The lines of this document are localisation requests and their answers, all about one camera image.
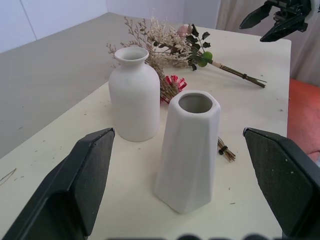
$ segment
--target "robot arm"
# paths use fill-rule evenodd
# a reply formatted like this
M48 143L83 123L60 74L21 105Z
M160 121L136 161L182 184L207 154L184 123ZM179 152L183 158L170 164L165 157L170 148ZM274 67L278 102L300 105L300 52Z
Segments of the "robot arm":
M272 7L280 11L274 14L274 27L260 39L261 42L275 42L295 31L306 31L307 21L320 12L320 0L267 0L242 21L240 29L250 29L259 24L269 16Z

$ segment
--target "white vase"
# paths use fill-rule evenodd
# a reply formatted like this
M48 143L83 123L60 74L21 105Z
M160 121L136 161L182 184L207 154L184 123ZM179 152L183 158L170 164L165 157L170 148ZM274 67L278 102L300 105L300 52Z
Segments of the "white vase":
M186 90L168 109L154 192L188 213L212 200L220 105L207 92Z
M115 52L120 62L109 78L109 92L118 134L132 142L154 137L160 124L160 81L145 64L149 52L126 47Z

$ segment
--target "white table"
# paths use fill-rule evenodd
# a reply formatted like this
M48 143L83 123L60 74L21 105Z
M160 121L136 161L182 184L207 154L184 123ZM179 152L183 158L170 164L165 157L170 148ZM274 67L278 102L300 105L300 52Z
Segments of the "white table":
M184 77L187 89L212 94L221 105L220 137L236 154L236 162L217 157L213 201L189 214L178 214L153 195L167 106L161 106L158 134L145 142L116 135L104 196L90 240L111 237L162 237L184 233L202 239L242 239L248 233L280 237L281 228L255 177L244 137L245 127L286 136L291 42L261 43L260 37L208 31L214 59L240 72L267 81L262 89L212 66L167 69ZM17 168L0 186L0 238L43 178L88 133L113 127L108 83L0 160L0 178Z

